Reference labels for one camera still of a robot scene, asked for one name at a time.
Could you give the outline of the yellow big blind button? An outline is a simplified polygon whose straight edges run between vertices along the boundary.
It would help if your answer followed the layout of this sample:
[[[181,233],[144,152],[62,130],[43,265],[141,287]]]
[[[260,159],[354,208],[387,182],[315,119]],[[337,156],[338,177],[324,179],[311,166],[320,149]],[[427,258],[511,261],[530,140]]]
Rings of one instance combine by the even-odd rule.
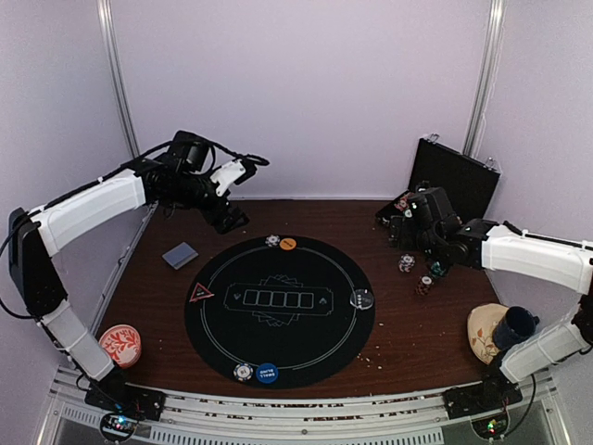
[[[280,240],[279,247],[282,250],[290,251],[297,247],[297,241],[292,237],[284,237]]]

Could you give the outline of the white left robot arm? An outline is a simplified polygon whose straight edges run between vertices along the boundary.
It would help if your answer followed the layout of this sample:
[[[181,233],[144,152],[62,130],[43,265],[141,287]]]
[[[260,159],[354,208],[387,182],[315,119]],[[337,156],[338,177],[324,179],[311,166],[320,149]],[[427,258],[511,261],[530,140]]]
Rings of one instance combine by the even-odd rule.
[[[34,210],[13,210],[3,243],[8,271],[25,313],[95,382],[98,398],[114,412],[127,410],[132,389],[113,376],[117,365],[71,308],[52,259],[70,242],[122,213],[155,202],[199,210],[207,223],[226,234],[247,223],[229,200],[229,189],[253,176],[248,160],[230,160],[211,173],[195,174],[182,163],[133,159],[114,172]]]

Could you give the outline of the clear round dealer button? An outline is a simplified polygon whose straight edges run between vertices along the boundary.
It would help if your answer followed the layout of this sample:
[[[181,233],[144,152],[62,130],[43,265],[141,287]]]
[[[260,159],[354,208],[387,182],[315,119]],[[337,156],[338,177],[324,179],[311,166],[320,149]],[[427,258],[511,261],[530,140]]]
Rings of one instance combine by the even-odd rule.
[[[359,311],[367,311],[374,305],[374,295],[369,289],[355,289],[349,298],[352,307]]]

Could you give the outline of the blue small blind button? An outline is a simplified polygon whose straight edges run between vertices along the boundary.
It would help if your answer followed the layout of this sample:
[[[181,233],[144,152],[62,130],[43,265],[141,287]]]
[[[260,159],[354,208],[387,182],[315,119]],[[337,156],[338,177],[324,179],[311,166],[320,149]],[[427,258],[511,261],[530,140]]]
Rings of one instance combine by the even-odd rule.
[[[277,381],[279,370],[273,363],[261,364],[255,373],[256,379],[264,385],[270,385]]]

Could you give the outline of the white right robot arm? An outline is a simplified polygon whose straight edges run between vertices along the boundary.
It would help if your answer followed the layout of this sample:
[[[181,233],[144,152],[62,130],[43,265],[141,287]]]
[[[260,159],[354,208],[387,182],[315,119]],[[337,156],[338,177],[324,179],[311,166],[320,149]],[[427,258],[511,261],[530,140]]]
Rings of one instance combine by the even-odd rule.
[[[579,295],[580,300],[563,317],[542,330],[495,344],[498,374],[480,383],[474,392],[481,408],[496,408],[510,395],[511,383],[592,350],[590,242],[534,235],[508,222],[473,219],[461,224],[452,216],[430,220],[411,210],[380,221],[396,229],[398,244],[409,244],[445,270],[459,264],[492,273],[515,273]]]

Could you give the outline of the red triangular all-in marker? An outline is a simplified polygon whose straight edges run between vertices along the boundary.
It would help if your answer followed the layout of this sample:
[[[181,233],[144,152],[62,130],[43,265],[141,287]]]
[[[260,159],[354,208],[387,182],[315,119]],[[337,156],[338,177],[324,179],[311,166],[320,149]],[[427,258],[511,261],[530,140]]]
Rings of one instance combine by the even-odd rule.
[[[196,303],[203,299],[212,298],[214,294],[200,283],[196,283],[190,292],[190,303]]]

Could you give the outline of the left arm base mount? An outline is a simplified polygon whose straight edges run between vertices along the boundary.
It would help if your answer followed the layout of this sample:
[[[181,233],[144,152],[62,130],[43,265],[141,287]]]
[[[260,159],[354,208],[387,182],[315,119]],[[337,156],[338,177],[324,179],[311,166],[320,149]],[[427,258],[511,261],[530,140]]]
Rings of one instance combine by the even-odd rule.
[[[121,444],[130,439],[141,422],[158,421],[162,415],[166,394],[161,390],[131,385],[127,375],[117,365],[100,379],[82,373],[89,384],[84,402],[105,411],[99,420],[99,433],[108,444]]]

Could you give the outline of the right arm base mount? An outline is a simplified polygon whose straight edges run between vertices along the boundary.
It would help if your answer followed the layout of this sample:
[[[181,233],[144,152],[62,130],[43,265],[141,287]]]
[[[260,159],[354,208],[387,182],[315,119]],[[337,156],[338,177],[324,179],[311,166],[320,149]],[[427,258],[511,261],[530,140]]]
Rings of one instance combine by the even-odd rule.
[[[478,383],[447,389],[442,397],[450,420],[470,417],[473,432],[480,439],[494,441],[510,432],[509,408],[523,400],[523,393],[495,372]]]

